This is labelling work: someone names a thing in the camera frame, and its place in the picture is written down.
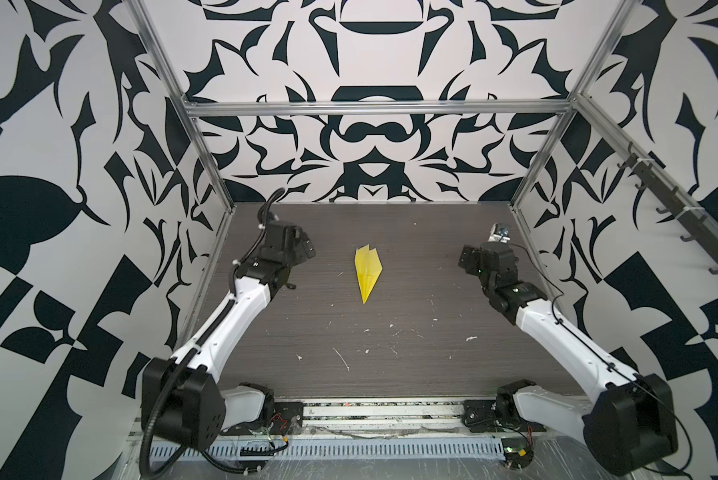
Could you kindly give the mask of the yellow square paper sheet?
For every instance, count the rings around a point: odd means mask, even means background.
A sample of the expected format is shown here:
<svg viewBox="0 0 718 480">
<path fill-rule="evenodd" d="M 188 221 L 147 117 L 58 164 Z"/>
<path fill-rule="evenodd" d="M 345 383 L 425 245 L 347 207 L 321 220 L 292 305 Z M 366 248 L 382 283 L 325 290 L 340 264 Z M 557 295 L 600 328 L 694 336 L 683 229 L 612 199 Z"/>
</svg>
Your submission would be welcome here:
<svg viewBox="0 0 718 480">
<path fill-rule="evenodd" d="M 377 250 L 370 245 L 358 248 L 354 256 L 354 266 L 361 300 L 365 304 L 383 270 Z"/>
</svg>

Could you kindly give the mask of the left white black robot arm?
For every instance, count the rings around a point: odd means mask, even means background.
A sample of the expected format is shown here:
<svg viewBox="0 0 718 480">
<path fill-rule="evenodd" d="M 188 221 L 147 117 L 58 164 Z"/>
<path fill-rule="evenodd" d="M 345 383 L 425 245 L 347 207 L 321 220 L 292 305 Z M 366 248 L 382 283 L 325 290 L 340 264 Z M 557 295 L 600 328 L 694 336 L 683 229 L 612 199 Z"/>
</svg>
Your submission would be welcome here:
<svg viewBox="0 0 718 480">
<path fill-rule="evenodd" d="M 315 255 L 308 234 L 286 221 L 261 229 L 259 244 L 237 260 L 229 290 L 208 320 L 170 358 L 149 362 L 142 377 L 143 445 L 156 438 L 204 451 L 219 434 L 265 419 L 269 393 L 239 385 L 222 393 L 218 383 L 227 361 L 253 320 L 280 289 L 289 285 L 293 267 Z"/>
</svg>

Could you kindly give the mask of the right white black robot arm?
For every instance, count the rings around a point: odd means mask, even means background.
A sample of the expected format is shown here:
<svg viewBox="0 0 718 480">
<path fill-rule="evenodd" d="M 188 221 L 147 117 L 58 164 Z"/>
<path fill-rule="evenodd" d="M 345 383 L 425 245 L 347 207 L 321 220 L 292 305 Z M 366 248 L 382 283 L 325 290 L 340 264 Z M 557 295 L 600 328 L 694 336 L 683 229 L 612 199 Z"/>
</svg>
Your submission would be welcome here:
<svg viewBox="0 0 718 480">
<path fill-rule="evenodd" d="M 677 452 L 679 422 L 669 385 L 607 353 L 567 320 L 542 290 L 520 280 L 509 244 L 466 245 L 458 265 L 479 280 L 490 306 L 543 347 L 586 396 L 572 400 L 532 381 L 516 381 L 498 389 L 493 421 L 501 427 L 548 427 L 584 445 L 616 476 Z"/>
</svg>

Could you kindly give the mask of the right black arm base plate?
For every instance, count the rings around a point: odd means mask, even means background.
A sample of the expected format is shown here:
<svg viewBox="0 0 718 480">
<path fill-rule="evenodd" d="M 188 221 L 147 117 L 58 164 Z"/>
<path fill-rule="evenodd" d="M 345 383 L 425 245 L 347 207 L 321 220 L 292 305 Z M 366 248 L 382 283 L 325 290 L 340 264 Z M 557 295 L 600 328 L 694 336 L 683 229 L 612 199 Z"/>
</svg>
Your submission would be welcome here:
<svg viewBox="0 0 718 480">
<path fill-rule="evenodd" d="M 501 399 L 467 399 L 462 402 L 461 423 L 471 433 L 520 430 L 546 432 L 546 428 L 519 416 L 516 409 Z"/>
</svg>

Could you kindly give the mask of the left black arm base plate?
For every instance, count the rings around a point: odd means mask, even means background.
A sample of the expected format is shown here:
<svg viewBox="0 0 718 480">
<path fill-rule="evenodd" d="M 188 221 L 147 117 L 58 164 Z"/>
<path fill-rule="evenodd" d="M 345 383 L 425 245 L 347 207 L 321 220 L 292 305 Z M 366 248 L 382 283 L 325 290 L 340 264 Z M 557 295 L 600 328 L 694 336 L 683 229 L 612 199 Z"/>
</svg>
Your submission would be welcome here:
<svg viewBox="0 0 718 480">
<path fill-rule="evenodd" d="M 220 435 L 286 435 L 301 427 L 304 407 L 299 401 L 275 401 L 264 407 L 259 419 L 228 427 Z"/>
</svg>

